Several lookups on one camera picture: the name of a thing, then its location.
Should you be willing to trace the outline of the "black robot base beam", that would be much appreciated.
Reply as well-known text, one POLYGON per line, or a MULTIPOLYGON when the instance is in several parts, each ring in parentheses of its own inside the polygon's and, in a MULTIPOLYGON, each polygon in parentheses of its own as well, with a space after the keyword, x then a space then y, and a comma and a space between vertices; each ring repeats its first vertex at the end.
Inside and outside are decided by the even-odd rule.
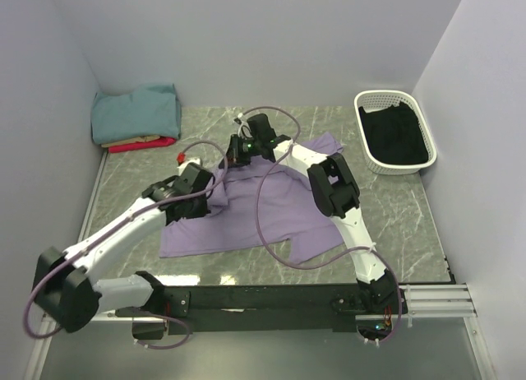
POLYGON ((143 310, 120 308, 137 324, 153 313, 173 317, 192 333, 212 331, 355 332, 362 315, 406 314, 404 292, 369 298, 357 284, 169 286, 143 310))

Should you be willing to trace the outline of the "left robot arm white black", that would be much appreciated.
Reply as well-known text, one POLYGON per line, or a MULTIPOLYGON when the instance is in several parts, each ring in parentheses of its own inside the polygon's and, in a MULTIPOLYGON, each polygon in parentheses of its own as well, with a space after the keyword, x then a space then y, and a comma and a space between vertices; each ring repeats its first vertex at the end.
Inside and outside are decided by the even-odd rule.
POLYGON ((207 188, 215 176, 195 162, 178 174, 151 184, 115 220, 63 251, 49 248, 38 258, 31 300, 66 332, 84 327, 95 315, 136 308, 147 316, 164 315, 164 285, 146 271, 128 278, 104 274, 124 253, 149 234, 181 219, 208 214, 207 188))

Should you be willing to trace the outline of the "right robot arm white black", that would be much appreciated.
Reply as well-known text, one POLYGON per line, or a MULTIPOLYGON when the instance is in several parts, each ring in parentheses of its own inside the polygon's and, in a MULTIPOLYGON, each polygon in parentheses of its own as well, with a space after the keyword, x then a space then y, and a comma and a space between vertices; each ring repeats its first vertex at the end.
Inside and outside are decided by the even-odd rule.
POLYGON ((362 218, 358 184, 338 152, 325 155, 298 144, 294 138, 277 135, 266 114, 235 118, 238 132, 230 137, 222 169, 246 166, 260 156, 274 169, 282 165, 308 179, 318 211, 338 230, 346 250, 330 264, 349 253, 353 259, 361 304, 369 313, 401 314, 403 298, 395 272, 376 251, 362 218))

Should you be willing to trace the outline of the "purple t shirt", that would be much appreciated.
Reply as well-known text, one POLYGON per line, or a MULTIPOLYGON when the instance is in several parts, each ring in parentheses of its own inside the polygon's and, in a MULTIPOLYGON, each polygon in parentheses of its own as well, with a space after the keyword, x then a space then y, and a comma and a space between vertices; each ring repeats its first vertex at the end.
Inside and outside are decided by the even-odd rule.
POLYGON ((248 166, 217 169, 224 180, 207 201, 209 215, 180 220, 161 232, 162 258, 254 248, 263 240, 291 243, 289 261, 305 262, 342 244, 313 200, 308 179, 257 156, 248 166))

